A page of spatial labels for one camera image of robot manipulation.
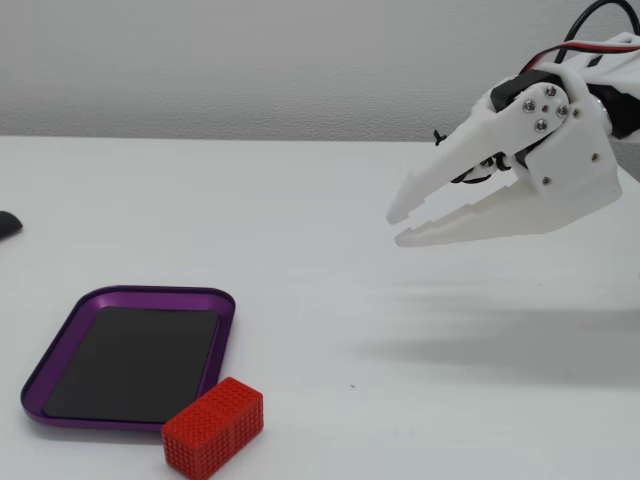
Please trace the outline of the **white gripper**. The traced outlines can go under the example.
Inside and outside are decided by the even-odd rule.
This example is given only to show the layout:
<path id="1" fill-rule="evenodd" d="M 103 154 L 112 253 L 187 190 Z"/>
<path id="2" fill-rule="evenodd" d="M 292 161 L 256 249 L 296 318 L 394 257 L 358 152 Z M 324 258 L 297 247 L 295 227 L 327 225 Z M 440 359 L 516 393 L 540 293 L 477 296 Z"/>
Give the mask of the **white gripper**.
<path id="1" fill-rule="evenodd" d="M 616 201 L 621 187 L 608 93 L 574 69 L 551 65 L 495 87 L 491 99 L 483 96 L 470 117 L 408 174 L 386 219 L 404 221 L 429 195 L 497 153 L 511 160 L 516 181 L 401 232 L 396 244 L 413 248 L 548 233 Z"/>

